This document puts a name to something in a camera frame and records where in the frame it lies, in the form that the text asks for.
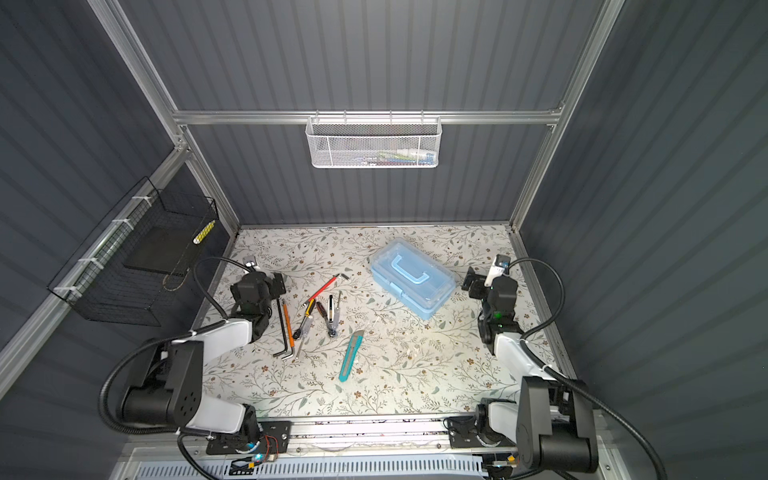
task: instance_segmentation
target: floral tablecloth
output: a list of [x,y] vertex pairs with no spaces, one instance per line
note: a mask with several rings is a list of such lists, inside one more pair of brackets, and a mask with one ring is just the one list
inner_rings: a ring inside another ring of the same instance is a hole
[[[428,322],[373,281],[369,257],[397,237],[455,273],[456,290]],[[283,349],[275,312],[261,340],[205,365],[204,388],[253,404],[260,416],[269,417],[464,412],[484,397],[508,397],[517,381],[480,342],[480,302],[458,288],[468,266],[485,273],[497,253],[514,257],[503,225],[243,230],[231,256],[253,255],[265,270],[283,273],[294,329],[299,305],[309,295],[336,273],[349,276],[320,297],[327,306],[328,293],[341,296],[339,336],[330,339],[316,318],[300,356],[275,359],[272,353]],[[242,270],[228,267],[217,288],[215,297],[227,310],[229,285],[241,275]],[[531,328],[538,315],[520,270],[512,276],[519,285],[518,321]],[[205,323],[218,319],[211,308]],[[340,382],[350,334],[358,329],[365,335],[353,373]],[[531,344],[545,362],[554,363],[543,334]]]

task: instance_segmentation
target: metal rail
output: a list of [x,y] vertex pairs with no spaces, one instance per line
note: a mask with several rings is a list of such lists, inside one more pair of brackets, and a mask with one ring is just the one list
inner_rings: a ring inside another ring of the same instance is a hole
[[136,31],[131,26],[120,2],[118,0],[88,0],[88,4],[128,66],[128,70],[131,71],[136,83],[139,84],[141,91],[144,92],[144,96],[149,101],[157,118],[160,119],[170,139],[175,144],[184,146],[189,144],[194,158],[187,162],[187,166],[200,185],[203,194],[215,199],[219,218],[224,228],[230,235],[236,234],[240,227],[240,221],[237,219],[235,210],[218,180],[216,180],[214,172],[205,161],[205,156],[203,156],[191,133],[174,120],[172,113],[177,110],[174,99],[170,96],[160,74],[157,73],[157,69],[141,44]]
[[560,120],[559,110],[545,111],[175,111],[173,119],[182,125],[303,125],[309,118],[327,124],[545,124]]
[[520,199],[515,205],[515,209],[512,211],[509,223],[515,231],[520,230],[520,226],[523,224],[523,220],[528,214],[531,204],[533,204],[533,199],[536,196],[538,188],[541,186],[541,181],[544,180],[544,175],[547,173],[549,164],[552,163],[554,154],[558,150],[558,146],[563,139],[565,130],[571,122],[571,118],[578,106],[578,102],[581,100],[581,95],[587,87],[587,82],[589,82],[594,66],[598,62],[600,53],[603,51],[605,42],[608,40],[608,36],[611,33],[623,6],[624,0],[605,0],[605,2],[603,2],[598,19],[587,40],[587,45],[584,47],[584,51],[579,58],[576,71],[574,72],[573,77],[571,77],[568,89],[565,91],[561,119],[545,138],[544,143],[538,152],[538,156],[531,167],[531,173],[525,180],[523,191],[520,193]]
[[[134,194],[125,207],[115,216],[115,220],[109,223],[101,235],[91,244],[83,253],[83,258],[92,258],[96,253],[107,244],[110,237],[120,228],[123,220],[131,215],[131,212],[144,201],[141,197],[146,197],[154,189],[165,187],[171,178],[174,177],[179,168],[184,164],[189,150],[186,147],[178,146],[171,151],[163,163],[150,177],[150,182],[144,182],[139,190]],[[64,279],[57,285],[57,288],[73,286],[83,270],[86,268],[86,262],[77,262]],[[11,388],[13,382],[24,372],[40,348],[56,330],[59,323],[69,313],[71,307],[68,303],[59,299],[53,293],[49,294],[43,303],[27,319],[26,323],[11,338],[0,352],[0,399]]]

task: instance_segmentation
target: black cable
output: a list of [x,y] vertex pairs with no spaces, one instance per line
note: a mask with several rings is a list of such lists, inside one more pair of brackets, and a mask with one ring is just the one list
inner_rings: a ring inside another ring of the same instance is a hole
[[560,470],[555,470],[554,473],[560,475],[562,478],[565,478],[565,480],[578,480],[578,478],[574,477],[568,472],[562,472]]
[[[209,326],[209,328],[219,326],[222,323],[224,323],[224,320],[221,320],[220,322],[216,322],[212,326]],[[112,412],[109,411],[109,390],[111,389],[112,383],[114,383],[114,380],[118,377],[122,369],[124,369],[125,366],[128,365],[128,363],[133,361],[145,350],[157,348],[157,346],[159,345],[163,345],[165,343],[169,343],[174,340],[186,339],[191,335],[192,335],[191,333],[186,332],[186,333],[182,333],[181,335],[168,337],[166,339],[152,340],[138,347],[133,352],[128,353],[120,362],[118,362],[116,366],[114,366],[112,371],[109,372],[109,375],[107,375],[107,379],[104,381],[104,385],[101,386],[101,390],[99,391],[99,394],[98,394],[98,415],[99,417],[101,417],[101,421],[104,422],[104,424],[106,424],[107,427],[113,429],[116,432],[125,433],[128,435],[150,435],[153,433],[176,432],[177,430],[176,427],[132,427],[118,421],[112,415]]]
[[656,453],[656,450],[654,450],[654,447],[643,436],[643,434],[640,433],[640,431],[638,431],[634,427],[634,425],[629,423],[629,421],[626,420],[623,416],[621,416],[621,414],[619,414],[618,412],[613,410],[611,407],[606,405],[602,400],[600,400],[596,396],[593,396],[587,390],[582,389],[579,385],[574,383],[568,377],[563,376],[562,374],[560,374],[560,372],[552,369],[549,366],[545,366],[544,362],[542,362],[541,359],[538,358],[538,356],[528,348],[528,344],[525,341],[525,339],[527,339],[529,336],[533,335],[534,333],[540,332],[547,326],[551,325],[562,312],[563,306],[565,304],[565,286],[563,285],[563,279],[560,278],[560,275],[558,274],[557,270],[555,270],[552,265],[550,265],[549,263],[546,263],[543,260],[529,258],[529,257],[518,258],[514,262],[510,263],[509,266],[513,267],[518,263],[526,262],[526,261],[532,262],[532,263],[540,263],[541,265],[546,266],[549,269],[549,271],[551,271],[554,274],[554,277],[555,279],[557,279],[558,285],[560,286],[560,302],[558,303],[558,307],[554,310],[554,313],[552,313],[552,316],[550,316],[546,321],[540,323],[539,325],[535,326],[534,328],[522,334],[520,338],[520,347],[525,351],[526,354],[528,354],[529,357],[531,357],[531,360],[533,360],[536,363],[536,365],[542,368],[546,373],[551,375],[558,382],[567,386],[569,389],[571,389],[571,391],[576,392],[579,395],[583,396],[584,398],[586,398],[596,406],[603,409],[608,415],[616,419],[616,421],[619,422],[621,426],[623,426],[630,433],[630,435],[632,435],[635,438],[635,440],[637,440],[637,442],[640,444],[640,447],[642,447],[645,453],[648,455],[648,458],[650,459],[651,463],[654,464],[654,469],[656,470],[656,478],[658,478],[658,480],[667,480],[667,470],[664,468],[664,464],[661,461],[661,457],[659,456],[658,453]]
[[216,311],[221,315],[221,318],[228,319],[229,316],[227,315],[227,311],[224,310],[224,308],[216,301],[216,299],[214,299],[213,295],[208,293],[208,290],[203,286],[203,283],[200,282],[200,277],[197,276],[197,268],[200,266],[202,262],[205,262],[208,260],[219,260],[220,262],[221,261],[229,262],[249,272],[253,272],[254,270],[253,268],[245,266],[240,262],[237,262],[235,260],[232,260],[231,258],[226,258],[226,257],[205,257],[205,258],[199,259],[197,263],[194,264],[194,268],[192,269],[192,276],[194,277],[194,282],[197,284],[198,287],[200,287],[200,290],[203,292],[203,295],[205,296],[206,300],[208,300],[210,304],[213,305],[214,308],[216,308]]
[[505,480],[522,480],[523,478],[532,477],[534,475],[538,475],[542,473],[544,470],[537,469],[537,470],[527,470],[526,472],[518,473],[517,475],[513,475],[511,477],[507,477]]
[[654,450],[654,447],[650,444],[648,439],[646,439],[642,433],[640,433],[639,430],[637,430],[634,425],[629,423],[628,420],[626,420],[619,412],[616,412],[611,407],[605,404],[602,400],[600,400],[598,397],[592,395],[587,390],[582,389],[579,385],[572,382],[571,379],[569,379],[566,376],[563,376],[558,372],[557,370],[554,370],[550,367],[545,367],[544,371],[550,375],[552,375],[556,380],[558,380],[563,385],[567,386],[571,391],[578,393],[579,395],[583,396],[590,402],[594,403],[596,406],[603,409],[604,412],[606,412],[608,415],[612,416],[617,422],[621,424],[629,433],[632,435],[635,440],[637,440],[637,443],[640,444],[640,447],[643,448],[645,453],[648,455],[648,458],[650,458],[650,462],[654,464],[654,470],[656,470],[656,478],[659,480],[667,480],[667,470],[664,468],[664,463],[661,461],[661,457],[658,453],[656,453],[656,450]]
[[563,307],[565,306],[565,285],[563,285],[563,279],[560,278],[560,274],[558,273],[558,271],[555,270],[554,267],[549,263],[543,260],[539,260],[538,258],[530,258],[530,257],[518,258],[517,260],[509,264],[509,268],[512,268],[518,263],[523,263],[523,262],[539,263],[541,265],[546,266],[549,269],[549,271],[554,274],[554,278],[558,281],[558,286],[560,287],[560,301],[558,302],[558,307],[554,309],[554,312],[552,313],[552,315],[548,319],[546,319],[544,322],[539,323],[537,326],[523,333],[522,338],[527,339],[529,336],[533,335],[534,333],[540,332],[543,329],[550,326],[560,316],[560,313],[563,311]]
[[208,473],[203,467],[200,466],[197,462],[194,461],[194,458],[192,458],[192,455],[187,451],[187,447],[184,446],[184,437],[187,437],[189,435],[180,433],[178,437],[176,437],[176,445],[179,446],[179,452],[181,452],[181,456],[184,457],[184,460],[187,461],[190,465],[192,465],[192,468],[195,469],[195,471],[203,476],[206,480],[221,480],[218,477],[214,477],[210,473]]

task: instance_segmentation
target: white cable tie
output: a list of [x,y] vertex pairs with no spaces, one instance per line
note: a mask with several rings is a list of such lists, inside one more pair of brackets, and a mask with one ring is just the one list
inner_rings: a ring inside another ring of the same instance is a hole
[[148,204],[150,207],[152,206],[152,202],[151,202],[151,199],[150,199],[149,197],[141,197],[141,196],[139,196],[139,197],[131,197],[131,199],[134,199],[134,200],[136,200],[136,199],[140,199],[140,200],[146,200],[146,201],[147,201],[147,204]]
[[126,225],[128,225],[128,228],[130,228],[131,230],[134,229],[134,226],[131,225],[131,221],[127,218],[117,218],[115,220],[112,220],[112,223],[125,223]]
[[102,265],[101,262],[99,262],[98,258],[96,258],[96,257],[81,258],[81,259],[78,260],[78,262],[91,262],[95,266],[97,266],[99,270],[103,270],[104,269],[104,265]]

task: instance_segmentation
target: plastic tool box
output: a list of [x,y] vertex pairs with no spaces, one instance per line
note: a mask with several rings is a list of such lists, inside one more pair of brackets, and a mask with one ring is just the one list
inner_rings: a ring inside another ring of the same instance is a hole
[[456,288],[450,270],[402,238],[371,257],[373,279],[424,320],[429,320]]

